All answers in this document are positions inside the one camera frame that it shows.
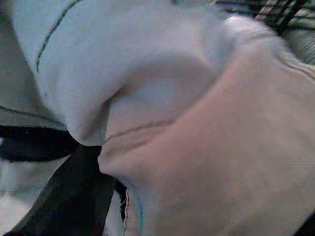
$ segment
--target stitching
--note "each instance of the stitching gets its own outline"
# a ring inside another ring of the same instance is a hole
[[[126,191],[126,198],[127,198],[127,206],[126,206],[126,219],[125,219],[125,221],[126,221],[126,224],[125,224],[125,228],[124,228],[124,234],[123,234],[123,236],[126,236],[126,230],[127,230],[127,222],[128,222],[128,210],[129,210],[129,190],[127,189],[127,191]]]
[[[156,122],[156,123],[149,123],[149,124],[144,124],[138,127],[134,127],[131,129],[128,129],[126,131],[123,132],[119,132],[117,134],[111,135],[109,136],[107,139],[105,139],[105,141],[103,142],[103,144],[105,144],[106,142],[110,141],[111,139],[135,132],[135,131],[139,131],[141,129],[147,129],[147,128],[151,128],[151,127],[158,127],[158,126],[165,126],[165,125],[170,125],[172,122],[174,121],[174,119],[171,120],[165,120],[165,121],[160,121],[160,122]]]
[[[39,73],[39,62],[40,62],[40,57],[41,55],[43,54],[47,44],[48,44],[48,41],[51,37],[51,35],[55,32],[55,30],[58,28],[58,26],[60,25],[61,21],[63,20],[63,18],[65,17],[65,15],[67,14],[67,12],[73,7],[75,6],[77,3],[79,3],[80,1],[82,0],[75,0],[73,3],[71,3],[61,14],[61,16],[59,17],[59,19],[57,20],[56,24],[54,25],[54,27],[51,29],[51,31],[49,32],[49,34],[47,35],[47,37],[45,38],[45,41],[43,43],[43,46],[41,47],[40,51],[39,51],[39,54],[37,56],[37,59],[36,59],[36,70],[37,72]]]
[[[49,122],[56,123],[56,124],[59,124],[59,125],[64,126],[64,124],[62,124],[61,122],[58,122],[58,121],[56,121],[56,120],[47,118],[47,117],[45,117],[45,116],[41,116],[41,115],[37,115],[37,114],[32,114],[32,113],[27,113],[27,112],[20,112],[20,111],[16,111],[16,110],[14,110],[14,109],[7,108],[7,107],[3,107],[3,106],[0,106],[0,109],[5,110],[5,111],[8,111],[8,112],[16,113],[16,114],[19,114],[19,115],[26,115],[26,116],[30,116],[30,117],[35,117],[35,118],[44,119],[44,120],[46,120],[46,121],[49,121]]]

